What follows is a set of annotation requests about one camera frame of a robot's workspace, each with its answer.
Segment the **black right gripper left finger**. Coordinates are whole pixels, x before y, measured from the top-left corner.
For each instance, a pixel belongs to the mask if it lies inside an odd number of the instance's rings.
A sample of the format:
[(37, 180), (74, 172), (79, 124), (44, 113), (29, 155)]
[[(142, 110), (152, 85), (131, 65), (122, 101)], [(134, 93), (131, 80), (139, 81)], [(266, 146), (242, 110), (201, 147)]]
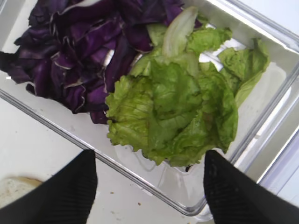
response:
[(2, 224), (85, 224), (98, 186), (95, 152), (83, 150), (63, 169), (0, 210)]

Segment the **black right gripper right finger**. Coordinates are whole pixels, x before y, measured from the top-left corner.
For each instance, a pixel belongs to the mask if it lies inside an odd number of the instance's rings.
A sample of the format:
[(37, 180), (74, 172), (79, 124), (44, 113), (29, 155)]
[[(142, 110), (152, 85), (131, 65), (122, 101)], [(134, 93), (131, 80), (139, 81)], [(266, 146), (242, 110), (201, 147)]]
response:
[(238, 170), (217, 151), (205, 154), (204, 194), (216, 224), (297, 224), (298, 207)]

